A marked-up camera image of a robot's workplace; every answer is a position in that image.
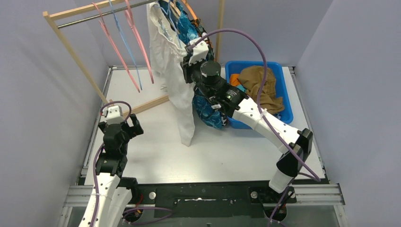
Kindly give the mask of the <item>thick pink hanger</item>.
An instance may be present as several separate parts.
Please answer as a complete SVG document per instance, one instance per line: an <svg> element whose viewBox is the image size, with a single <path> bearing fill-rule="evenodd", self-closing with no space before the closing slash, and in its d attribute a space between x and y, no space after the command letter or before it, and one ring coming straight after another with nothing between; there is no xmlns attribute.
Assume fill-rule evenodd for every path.
<svg viewBox="0 0 401 227"><path fill-rule="evenodd" d="M145 46L144 46L143 41L142 41L142 39L140 37L140 34L139 34L138 30L137 30L137 27L135 25L129 1L125 0L125 4L127 6L127 9L125 11L125 16L126 16L127 22L129 24L130 29L133 32L136 40L137 40L139 48L140 48L140 50L142 52L142 56L144 57L144 60L145 60L145 63L146 63L146 66L147 66L147 69L148 69L148 72L149 72L149 76L150 76L150 79L151 79L151 83L154 84L155 81L154 81L154 76L153 76L152 68L151 68L151 65L150 65L149 57L148 57L148 54L147 54L147 52L145 50Z"/></svg>

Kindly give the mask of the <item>white shorts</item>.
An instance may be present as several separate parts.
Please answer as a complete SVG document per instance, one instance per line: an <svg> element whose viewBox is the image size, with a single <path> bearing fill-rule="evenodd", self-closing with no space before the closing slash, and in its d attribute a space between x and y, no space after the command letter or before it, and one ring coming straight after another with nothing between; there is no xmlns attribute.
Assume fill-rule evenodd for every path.
<svg viewBox="0 0 401 227"><path fill-rule="evenodd" d="M185 82L181 63L187 52L171 28L158 2L147 5L149 52L152 71L163 81L177 118L181 143L190 146L195 132L193 84Z"/></svg>

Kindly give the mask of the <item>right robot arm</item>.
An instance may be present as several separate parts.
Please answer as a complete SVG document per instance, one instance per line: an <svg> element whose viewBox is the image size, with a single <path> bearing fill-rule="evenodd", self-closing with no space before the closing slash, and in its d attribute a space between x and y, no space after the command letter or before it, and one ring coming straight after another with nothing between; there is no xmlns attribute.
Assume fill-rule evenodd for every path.
<svg viewBox="0 0 401 227"><path fill-rule="evenodd" d="M282 156L276 172L266 188L266 196L277 202L285 195L290 181L300 174L302 164L312 150L313 133L299 130L277 119L258 107L245 92L224 80L221 66L215 61L193 61L184 57L181 63L186 83L194 83L196 90L227 117L241 121L272 142Z"/></svg>

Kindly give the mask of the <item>khaki brown shorts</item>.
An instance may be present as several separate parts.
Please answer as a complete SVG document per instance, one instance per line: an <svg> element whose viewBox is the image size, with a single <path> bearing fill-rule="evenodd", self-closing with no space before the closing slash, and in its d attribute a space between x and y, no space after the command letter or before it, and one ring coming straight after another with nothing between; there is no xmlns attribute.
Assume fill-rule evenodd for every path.
<svg viewBox="0 0 401 227"><path fill-rule="evenodd" d="M263 82L264 67L250 66L241 71L238 77L241 84L248 90L247 95L257 102L258 92L261 88L260 106L270 114L275 115L285 110L283 98L276 96L276 78L273 71L267 69L266 81Z"/></svg>

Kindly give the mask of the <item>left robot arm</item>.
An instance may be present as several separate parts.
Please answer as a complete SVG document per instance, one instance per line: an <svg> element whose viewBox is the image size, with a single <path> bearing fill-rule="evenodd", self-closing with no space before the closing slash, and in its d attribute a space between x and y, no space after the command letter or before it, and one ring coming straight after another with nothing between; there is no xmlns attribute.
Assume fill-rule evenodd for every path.
<svg viewBox="0 0 401 227"><path fill-rule="evenodd" d="M144 132L135 114L129 118L132 126L122 117L117 123L107 120L98 125L104 134L103 143L96 153L94 186L81 227L116 227L126 205L139 198L136 178L122 175L128 162L129 141Z"/></svg>

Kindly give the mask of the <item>light blue hanger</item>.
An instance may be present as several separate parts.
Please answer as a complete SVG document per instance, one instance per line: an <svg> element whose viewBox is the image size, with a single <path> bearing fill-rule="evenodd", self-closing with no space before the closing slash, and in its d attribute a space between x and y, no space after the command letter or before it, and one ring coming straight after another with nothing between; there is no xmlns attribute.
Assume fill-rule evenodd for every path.
<svg viewBox="0 0 401 227"><path fill-rule="evenodd" d="M178 38L186 44L186 33L180 21L181 10L178 2L176 0L159 0L158 3Z"/></svg>
<svg viewBox="0 0 401 227"><path fill-rule="evenodd" d="M113 14L113 17L114 17L118 32L119 32L119 34L120 34L120 36L122 38L124 46L127 49L128 53L129 53L129 56L130 56L130 58L131 58L131 60L132 60L132 62L134 64L135 70L137 72L137 78L138 78L138 82L139 82L139 91L142 91L143 87L142 87L142 82L141 82L141 78L140 78L139 68L138 68L138 65L136 64L136 60L135 60L134 54L132 53L132 50L131 50L128 42L127 42L127 39L126 39L126 37L124 35L124 32L123 32L123 29L120 26L120 22L119 22L118 17L117 17L117 15L115 13L112 1L109 0L108 2L109 2L109 5L110 5L110 8L111 8L111 11L112 11L112 14Z"/></svg>

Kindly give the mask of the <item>light blue shark print shorts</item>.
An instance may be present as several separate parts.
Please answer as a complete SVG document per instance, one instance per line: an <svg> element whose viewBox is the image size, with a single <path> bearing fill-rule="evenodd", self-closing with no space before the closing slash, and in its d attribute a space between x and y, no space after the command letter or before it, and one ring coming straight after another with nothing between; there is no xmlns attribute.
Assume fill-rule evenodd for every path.
<svg viewBox="0 0 401 227"><path fill-rule="evenodd" d="M248 90L247 90L243 85L240 84L240 85L237 85L236 87L237 87L239 90L241 90L242 92L244 92L244 93L246 93L246 94L248 93Z"/></svg>

